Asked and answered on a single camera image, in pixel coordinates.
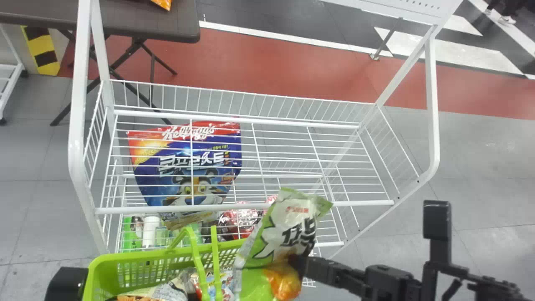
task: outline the shoe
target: shoe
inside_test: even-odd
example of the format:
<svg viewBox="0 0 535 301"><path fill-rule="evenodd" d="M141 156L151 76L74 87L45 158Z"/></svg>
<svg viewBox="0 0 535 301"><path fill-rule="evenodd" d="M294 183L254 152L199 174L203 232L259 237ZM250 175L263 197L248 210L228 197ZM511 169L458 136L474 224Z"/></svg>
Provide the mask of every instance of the shoe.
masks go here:
<svg viewBox="0 0 535 301"><path fill-rule="evenodd" d="M505 25L516 23L516 21L513 20L511 17L500 17L500 19L498 19L498 22L505 24Z"/></svg>

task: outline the orange snack bag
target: orange snack bag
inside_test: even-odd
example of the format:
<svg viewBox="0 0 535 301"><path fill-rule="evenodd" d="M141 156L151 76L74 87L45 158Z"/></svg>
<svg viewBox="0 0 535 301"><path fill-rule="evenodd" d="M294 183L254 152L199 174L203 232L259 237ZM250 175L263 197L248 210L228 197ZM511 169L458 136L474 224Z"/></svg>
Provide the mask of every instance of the orange snack bag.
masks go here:
<svg viewBox="0 0 535 301"><path fill-rule="evenodd" d="M171 2L173 0L151 0L152 2L158 4L158 6L163 7L166 11L171 10Z"/></svg>

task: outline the yellow and black striped post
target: yellow and black striped post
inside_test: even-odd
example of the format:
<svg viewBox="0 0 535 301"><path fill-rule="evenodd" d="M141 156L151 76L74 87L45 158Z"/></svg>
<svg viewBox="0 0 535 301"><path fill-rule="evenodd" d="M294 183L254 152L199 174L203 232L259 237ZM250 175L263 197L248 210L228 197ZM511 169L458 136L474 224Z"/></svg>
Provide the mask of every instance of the yellow and black striped post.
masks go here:
<svg viewBox="0 0 535 301"><path fill-rule="evenodd" d="M59 62L48 29L32 26L21 27L39 74L56 76L59 71Z"/></svg>

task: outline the green plastic basket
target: green plastic basket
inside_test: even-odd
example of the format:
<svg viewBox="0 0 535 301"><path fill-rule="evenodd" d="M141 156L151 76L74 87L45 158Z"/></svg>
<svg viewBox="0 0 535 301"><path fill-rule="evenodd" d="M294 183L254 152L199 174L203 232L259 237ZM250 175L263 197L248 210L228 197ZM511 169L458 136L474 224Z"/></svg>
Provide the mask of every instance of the green plastic basket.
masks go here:
<svg viewBox="0 0 535 301"><path fill-rule="evenodd" d="M177 248L185 237L189 237L191 245ZM89 265L82 300L104 301L123 292L152 287L177 277L184 268L195 267L202 300L210 300L205 270L213 269L216 300L221 301L219 269L232 266L245 239L218 243L216 226L211 227L211 238L211 244L198 245L193 230L184 228L164 250L101 255Z"/></svg>

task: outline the folding table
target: folding table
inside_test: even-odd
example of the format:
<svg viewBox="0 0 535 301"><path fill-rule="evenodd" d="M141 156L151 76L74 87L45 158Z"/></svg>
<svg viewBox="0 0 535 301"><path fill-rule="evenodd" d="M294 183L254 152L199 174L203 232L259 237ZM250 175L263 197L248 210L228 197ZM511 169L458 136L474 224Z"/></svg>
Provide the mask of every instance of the folding table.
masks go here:
<svg viewBox="0 0 535 301"><path fill-rule="evenodd" d="M76 29L77 9L78 2L72 0L4 1L0 7L0 23L55 28L74 42L75 37L72 31ZM117 73L116 68L139 49L145 50L151 56L151 80L154 76L155 62L171 73L177 74L145 46L144 42L147 39L181 43L196 43L200 39L195 0L173 0L169 12L148 0L103 0L101 11L106 37L122 35L132 38L131 46L109 66L110 73L117 79L124 78ZM93 48L90 50L89 57L96 59ZM87 93L99 83L100 78L91 82L87 87ZM150 103L149 99L138 92L133 85L125 84L125 86L134 94L139 95L141 101L158 112L156 106ZM69 104L50 125L57 125L70 110Z"/></svg>

